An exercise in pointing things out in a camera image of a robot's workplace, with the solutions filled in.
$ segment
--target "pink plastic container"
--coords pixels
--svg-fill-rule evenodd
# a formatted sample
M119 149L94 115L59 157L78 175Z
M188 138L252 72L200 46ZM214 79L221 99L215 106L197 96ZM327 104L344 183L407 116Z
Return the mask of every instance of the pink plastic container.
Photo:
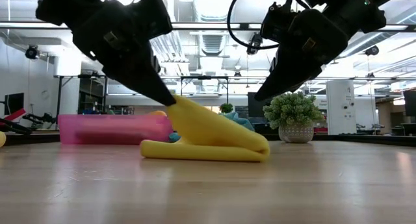
M64 144L139 145L142 140L169 142L173 132L165 116L60 115Z

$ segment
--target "wooden tabletop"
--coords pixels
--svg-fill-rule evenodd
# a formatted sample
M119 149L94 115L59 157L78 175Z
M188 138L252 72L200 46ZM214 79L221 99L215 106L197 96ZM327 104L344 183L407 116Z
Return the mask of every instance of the wooden tabletop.
M271 142L266 163L143 159L138 147L0 149L0 223L415 223L416 150Z

